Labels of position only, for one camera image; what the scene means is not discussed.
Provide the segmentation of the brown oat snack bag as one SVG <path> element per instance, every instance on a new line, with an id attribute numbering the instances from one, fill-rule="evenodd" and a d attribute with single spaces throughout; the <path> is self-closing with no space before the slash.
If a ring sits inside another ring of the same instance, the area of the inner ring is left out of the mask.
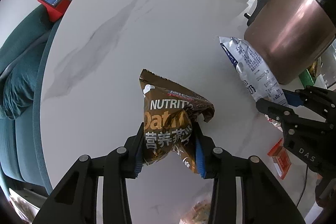
<path id="1" fill-rule="evenodd" d="M 213 118 L 213 104 L 147 69 L 142 70 L 139 82 L 144 97 L 143 163 L 154 164 L 174 151 L 188 169 L 204 177 L 203 153 L 195 124 L 200 115 L 205 122 Z"/>

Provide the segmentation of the clear bag of mixed snacks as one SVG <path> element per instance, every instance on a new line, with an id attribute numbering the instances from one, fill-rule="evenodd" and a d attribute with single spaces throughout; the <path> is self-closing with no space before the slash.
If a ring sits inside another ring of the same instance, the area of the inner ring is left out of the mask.
<path id="1" fill-rule="evenodd" d="M 179 224 L 208 224 L 211 210 L 211 196 L 209 194 L 196 198 L 195 204 L 185 213 Z"/>

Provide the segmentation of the green tray box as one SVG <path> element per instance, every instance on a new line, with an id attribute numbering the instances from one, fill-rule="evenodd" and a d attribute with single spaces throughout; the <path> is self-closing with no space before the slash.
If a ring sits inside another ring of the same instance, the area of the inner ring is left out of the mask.
<path id="1" fill-rule="evenodd" d="M 301 81 L 301 84 L 304 88 L 307 86 L 313 86 L 315 84 L 315 78 L 311 76 L 307 69 L 299 74 L 299 80 Z"/>

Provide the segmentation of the orange small snack packet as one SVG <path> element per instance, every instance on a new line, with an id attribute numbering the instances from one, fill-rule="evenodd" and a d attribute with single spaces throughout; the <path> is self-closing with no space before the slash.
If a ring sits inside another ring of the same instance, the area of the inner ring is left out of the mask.
<path id="1" fill-rule="evenodd" d="M 281 138 L 267 153 L 272 159 L 277 174 L 281 180 L 284 180 L 291 166 L 291 161 L 287 150 L 284 147 L 284 140 Z"/>

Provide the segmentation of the silver white snack bag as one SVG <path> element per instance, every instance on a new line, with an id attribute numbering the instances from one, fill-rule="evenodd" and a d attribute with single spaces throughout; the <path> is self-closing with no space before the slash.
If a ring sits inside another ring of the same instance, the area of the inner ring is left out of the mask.
<path id="1" fill-rule="evenodd" d="M 219 43 L 255 101 L 288 106 L 284 92 L 264 59 L 246 40 L 220 37 Z"/>

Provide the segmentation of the teal sofa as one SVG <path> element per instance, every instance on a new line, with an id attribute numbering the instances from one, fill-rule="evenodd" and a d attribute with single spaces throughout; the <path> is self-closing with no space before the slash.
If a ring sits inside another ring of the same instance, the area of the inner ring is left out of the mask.
<path id="1" fill-rule="evenodd" d="M 1 46 L 1 188 L 16 183 L 52 192 L 41 138 L 41 94 L 47 57 L 60 21 L 40 5 Z"/>

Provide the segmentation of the copper kettle with black lid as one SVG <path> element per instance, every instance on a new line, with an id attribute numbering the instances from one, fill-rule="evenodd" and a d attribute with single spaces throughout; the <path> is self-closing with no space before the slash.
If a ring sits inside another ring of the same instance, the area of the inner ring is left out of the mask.
<path id="1" fill-rule="evenodd" d="M 257 0 L 244 39 L 287 85 L 335 38 L 335 0 Z"/>

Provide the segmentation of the teal cushion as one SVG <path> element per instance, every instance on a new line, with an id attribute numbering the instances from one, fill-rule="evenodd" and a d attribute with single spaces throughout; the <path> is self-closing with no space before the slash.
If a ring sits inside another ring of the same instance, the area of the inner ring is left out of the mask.
<path id="1" fill-rule="evenodd" d="M 46 43 L 28 50 L 1 80 L 1 118 L 17 119 L 33 105 L 38 70 Z"/>

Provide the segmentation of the red smart display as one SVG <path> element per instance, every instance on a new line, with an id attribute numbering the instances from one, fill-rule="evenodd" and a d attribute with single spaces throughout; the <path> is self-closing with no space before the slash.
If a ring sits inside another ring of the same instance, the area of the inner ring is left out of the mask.
<path id="1" fill-rule="evenodd" d="M 51 22 L 56 22 L 59 20 L 68 9 L 71 1 L 70 0 L 37 0 L 46 9 L 49 15 L 49 20 Z"/>

